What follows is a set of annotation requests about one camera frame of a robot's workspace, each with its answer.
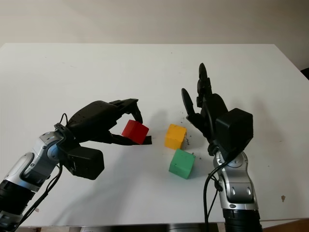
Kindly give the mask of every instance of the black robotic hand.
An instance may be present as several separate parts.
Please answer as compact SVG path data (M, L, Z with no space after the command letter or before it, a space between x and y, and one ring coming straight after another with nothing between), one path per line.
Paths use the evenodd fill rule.
M123 114L132 114L136 121L143 123L137 101L138 99L117 100L110 103L94 101L74 114L66 126L57 123L55 129L63 136L57 143L57 147L64 154L60 163L73 175L96 179L104 170L103 153L100 150L82 147L79 143L95 141L138 145L126 137L114 135L109 131ZM151 143L151 136L147 136L143 145Z
M238 108L228 111L223 99L212 93L211 81L203 63L199 66L197 92L197 106L202 108L200 114L194 112L188 92L182 89L183 103L188 113L186 118L207 138L211 156L219 148L225 160L232 160L253 138L252 114Z

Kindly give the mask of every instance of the wooden block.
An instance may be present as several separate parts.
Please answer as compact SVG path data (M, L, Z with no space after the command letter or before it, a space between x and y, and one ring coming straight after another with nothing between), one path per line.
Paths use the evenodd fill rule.
M186 128L170 124L168 132L165 136L164 145L175 150L180 149L182 147L186 132Z
M193 168L195 155L177 149L170 163L169 172L188 179Z
M129 120L121 135L138 144L142 144L148 131L149 128L145 127L143 124L137 121Z

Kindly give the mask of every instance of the black cable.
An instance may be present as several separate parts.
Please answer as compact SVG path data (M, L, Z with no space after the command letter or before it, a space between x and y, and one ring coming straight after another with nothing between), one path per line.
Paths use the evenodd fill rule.
M46 187L46 191L42 194L42 196L30 207L30 209L25 213L25 215L23 216L23 218L21 219L20 224L22 224L32 213L33 211L39 206L39 204L45 199L45 197L47 197L48 193L50 192L50 190L52 190L52 188L56 185L56 183L58 182L61 174L62 174L62 165L57 166L59 168L59 172L58 174L48 183L47 187Z
M216 174L217 171L224 168L230 161L226 161L220 166L216 167L214 170L212 170L211 173L208 174L207 179L205 181L204 185L204 193L203 193L203 201L204 201L204 217L205 217L205 225L206 225L206 231L209 231L209 223L208 223L208 212L207 212L207 186L209 181L212 179L212 177Z
M208 211L208 217L209 217L209 215L211 214L211 210L212 210L214 201L216 200L216 197L217 197L217 195L218 195L218 192L219 192L219 191L216 190L216 194L215 194L214 197L213 197L213 200L212 200L212 203L211 203L211 207L209 208L209 211Z
M67 114L66 114L66 113L63 113L63 114L62 114L62 116L61 116L61 119L60 119L60 122L59 122L59 123L61 123L61 122L62 122L63 116L65 116L65 117L66 117L66 122L68 123L68 116L67 116Z

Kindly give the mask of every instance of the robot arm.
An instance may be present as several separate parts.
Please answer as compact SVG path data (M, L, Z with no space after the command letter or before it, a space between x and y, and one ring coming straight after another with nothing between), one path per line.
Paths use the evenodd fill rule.
M32 150L19 159L0 184L0 231L15 231L26 219L22 214L28 202L58 164L61 171L65 166L75 176L94 180L100 175L104 170L102 152L82 147L80 143L91 140L137 145L109 132L125 113L142 123L137 101L95 101L74 114L66 126L57 123L55 131L41 135ZM144 144L151 144L150 136ZM41 201L47 196L47 190Z
M187 119L206 137L208 153L214 156L215 169L204 187L206 227L208 229L207 185L217 173L215 186L220 193L226 231L261 232L256 195L247 173L248 159L243 152L253 138L253 116L237 108L228 111L223 99L212 93L204 64L199 67L197 92L197 106L202 108L200 114L194 112L188 92L182 89Z

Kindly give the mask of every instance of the white wall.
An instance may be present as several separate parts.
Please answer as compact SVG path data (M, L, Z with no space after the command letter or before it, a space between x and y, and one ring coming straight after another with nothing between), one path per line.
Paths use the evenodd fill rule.
M309 67L309 0L0 0L0 45L267 43Z

